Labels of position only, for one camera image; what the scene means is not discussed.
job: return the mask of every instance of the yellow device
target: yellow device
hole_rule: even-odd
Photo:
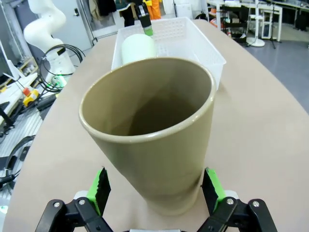
[[[23,93],[26,95],[26,97],[23,100],[23,104],[28,107],[29,103],[33,102],[34,100],[37,99],[39,96],[39,92],[36,89],[29,90],[28,88],[24,88]]]

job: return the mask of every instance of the beige cup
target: beige cup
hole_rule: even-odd
[[[145,59],[95,82],[79,117],[148,205],[177,215],[197,198],[215,92],[214,78],[196,63]]]

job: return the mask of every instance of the basket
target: basket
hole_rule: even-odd
[[[152,21],[158,57],[178,57],[195,61],[207,68],[219,87],[222,69],[226,60],[207,37],[187,17]],[[112,70],[122,66],[121,44],[130,35],[143,34],[141,25],[118,30]]]

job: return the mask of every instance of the white cup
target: white cup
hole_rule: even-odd
[[[121,45],[122,64],[156,57],[155,41],[145,34],[134,34]]]

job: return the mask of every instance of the beige tabletop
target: beige tabletop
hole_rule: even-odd
[[[205,166],[214,168],[223,187],[236,191],[243,202],[263,199],[278,231],[309,231],[307,113],[244,48],[207,22],[195,23],[227,61]],[[69,203],[76,192],[90,187],[102,166],[112,188],[103,216],[115,232],[130,228],[195,232],[208,217],[202,191],[187,213],[157,215],[82,128],[79,104],[92,83],[110,70],[115,38],[99,40],[43,122],[15,186],[5,232],[33,232],[49,200]]]

